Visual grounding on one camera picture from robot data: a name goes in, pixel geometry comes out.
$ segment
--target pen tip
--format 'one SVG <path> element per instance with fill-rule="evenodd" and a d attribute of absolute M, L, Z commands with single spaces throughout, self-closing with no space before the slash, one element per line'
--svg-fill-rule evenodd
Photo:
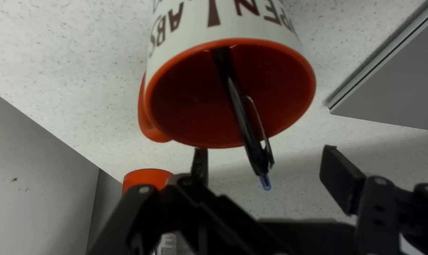
<path fill-rule="evenodd" d="M 266 191 L 270 191 L 271 189 L 271 180 L 270 180 L 268 174 L 261 174 L 260 180 L 261 180 L 261 184 L 263 184 L 263 188 Z"/>

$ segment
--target orange cap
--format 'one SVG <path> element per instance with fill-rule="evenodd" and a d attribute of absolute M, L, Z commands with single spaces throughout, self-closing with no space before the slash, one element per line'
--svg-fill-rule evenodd
<path fill-rule="evenodd" d="M 158 189 L 164 189 L 174 174 L 161 168 L 140 168 L 131 171 L 124 180 L 124 192 L 134 185 L 148 184 L 155 185 Z"/>

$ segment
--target cup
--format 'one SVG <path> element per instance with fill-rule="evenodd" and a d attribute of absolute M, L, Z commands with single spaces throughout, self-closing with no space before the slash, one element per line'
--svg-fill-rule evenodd
<path fill-rule="evenodd" d="M 155 0 L 140 126 L 155 141 L 243 146 L 212 51 L 230 48 L 239 87 L 268 137 L 294 124 L 315 95 L 315 72 L 283 0 Z"/>

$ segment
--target gray wall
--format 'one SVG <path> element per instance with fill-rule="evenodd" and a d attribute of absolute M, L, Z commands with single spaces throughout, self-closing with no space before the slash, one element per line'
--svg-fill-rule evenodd
<path fill-rule="evenodd" d="M 428 7 L 329 104 L 335 114 L 428 129 Z"/>
<path fill-rule="evenodd" d="M 0 255 L 87 252 L 98 168 L 0 99 Z"/>
<path fill-rule="evenodd" d="M 93 246 L 123 195 L 123 184 L 106 171 L 100 171 L 96 206 L 89 246 Z"/>

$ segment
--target black plastic part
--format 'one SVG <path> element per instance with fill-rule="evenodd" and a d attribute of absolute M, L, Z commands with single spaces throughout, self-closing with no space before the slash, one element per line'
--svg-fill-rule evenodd
<path fill-rule="evenodd" d="M 261 221 L 295 252 L 304 255 L 355 253 L 355 226 L 337 221 Z"/>
<path fill-rule="evenodd" d="M 100 238 L 91 249 L 91 255 L 135 255 L 151 253 L 161 239 L 161 232 L 154 231 L 154 221 L 140 221 L 149 218 L 148 208 L 152 208 L 158 199 L 158 191 L 154 185 L 131 187 L 110 221 L 107 222 Z M 137 235 L 137 229 L 151 229 L 147 235 Z"/>
<path fill-rule="evenodd" d="M 182 178 L 179 184 L 179 192 L 189 198 L 196 208 L 196 214 L 202 216 L 200 223 L 222 238 L 222 243 L 226 246 L 222 253 L 294 253 L 271 231 L 259 223 L 229 197 L 216 197 L 205 185 L 191 182 L 189 178 Z"/>
<path fill-rule="evenodd" d="M 428 253 L 428 182 L 416 185 L 413 194 L 400 194 L 406 194 L 399 197 L 402 211 L 406 212 L 402 232 L 410 243 Z"/>
<path fill-rule="evenodd" d="M 209 148 L 196 148 L 191 174 L 196 181 L 209 185 Z"/>
<path fill-rule="evenodd" d="M 321 180 L 345 214 L 358 212 L 366 175 L 335 146 L 325 146 Z"/>
<path fill-rule="evenodd" d="M 369 177 L 358 215 L 358 255 L 400 253 L 399 209 L 392 181 Z"/>

